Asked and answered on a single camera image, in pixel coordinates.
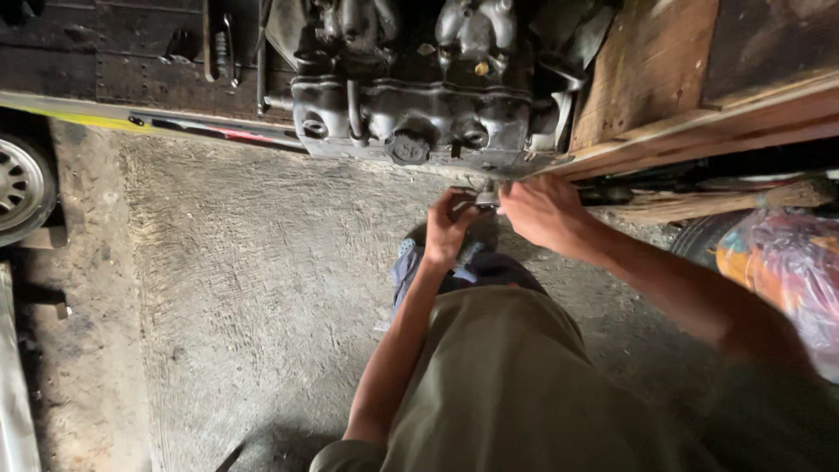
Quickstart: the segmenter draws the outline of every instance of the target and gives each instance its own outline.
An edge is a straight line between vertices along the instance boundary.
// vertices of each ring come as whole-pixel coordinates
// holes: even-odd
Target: plastic bag
[[[839,222],[756,210],[723,236],[717,267],[795,325],[819,373],[839,383]]]

